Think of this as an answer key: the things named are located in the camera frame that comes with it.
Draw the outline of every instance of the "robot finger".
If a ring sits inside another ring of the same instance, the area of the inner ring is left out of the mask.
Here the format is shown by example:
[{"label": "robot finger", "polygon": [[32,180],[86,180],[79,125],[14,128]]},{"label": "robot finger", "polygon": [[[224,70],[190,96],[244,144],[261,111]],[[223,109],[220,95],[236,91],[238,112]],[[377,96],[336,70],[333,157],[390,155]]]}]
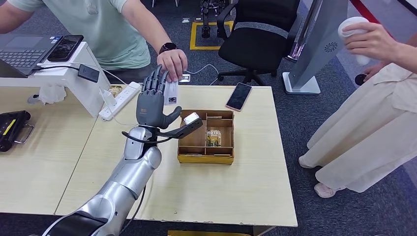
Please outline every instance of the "robot finger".
[{"label": "robot finger", "polygon": [[159,80],[158,91],[161,91],[162,93],[164,93],[165,90],[165,82],[167,80],[168,73],[169,71],[165,71],[164,74],[161,76],[161,79]]}]

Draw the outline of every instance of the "gray monitor stand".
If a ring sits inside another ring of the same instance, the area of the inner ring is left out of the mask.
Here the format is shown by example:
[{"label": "gray monitor stand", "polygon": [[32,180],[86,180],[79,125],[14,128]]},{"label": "gray monitor stand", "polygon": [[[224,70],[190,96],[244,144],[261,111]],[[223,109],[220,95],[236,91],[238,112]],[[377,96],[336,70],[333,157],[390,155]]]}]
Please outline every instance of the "gray monitor stand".
[{"label": "gray monitor stand", "polygon": [[313,12],[320,7],[314,28],[291,72],[282,73],[288,94],[320,94],[314,75],[344,47],[337,29],[347,18],[348,0],[314,0],[311,6]]}]

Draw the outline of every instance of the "black smartphone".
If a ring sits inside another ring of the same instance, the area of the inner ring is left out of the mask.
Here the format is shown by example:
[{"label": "black smartphone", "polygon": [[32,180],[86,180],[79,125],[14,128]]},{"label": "black smartphone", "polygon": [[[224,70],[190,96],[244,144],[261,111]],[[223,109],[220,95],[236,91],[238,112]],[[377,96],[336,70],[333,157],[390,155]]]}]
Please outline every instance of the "black smartphone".
[{"label": "black smartphone", "polygon": [[64,36],[49,54],[48,61],[69,61],[83,39],[82,35]]},{"label": "black smartphone", "polygon": [[240,112],[248,98],[252,87],[243,83],[238,83],[229,101],[226,103],[226,107],[237,112]]}]

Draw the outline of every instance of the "laptop keyboard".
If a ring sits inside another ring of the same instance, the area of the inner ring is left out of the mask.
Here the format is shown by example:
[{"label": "laptop keyboard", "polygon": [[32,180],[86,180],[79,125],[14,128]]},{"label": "laptop keyboard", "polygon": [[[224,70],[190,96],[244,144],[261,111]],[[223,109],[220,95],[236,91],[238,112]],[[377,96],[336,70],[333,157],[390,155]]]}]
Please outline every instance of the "laptop keyboard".
[{"label": "laptop keyboard", "polygon": [[13,67],[32,67],[45,50],[1,50],[0,59]]}]

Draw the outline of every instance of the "power outlet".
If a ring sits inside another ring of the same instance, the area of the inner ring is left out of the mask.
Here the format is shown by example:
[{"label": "power outlet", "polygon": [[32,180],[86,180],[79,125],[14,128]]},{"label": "power outlet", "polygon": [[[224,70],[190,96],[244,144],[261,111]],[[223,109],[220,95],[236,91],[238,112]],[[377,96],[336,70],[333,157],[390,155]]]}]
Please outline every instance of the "power outlet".
[{"label": "power outlet", "polygon": [[99,115],[103,120],[111,120],[140,90],[140,84],[131,82],[115,97],[116,104],[110,107],[106,106]]}]

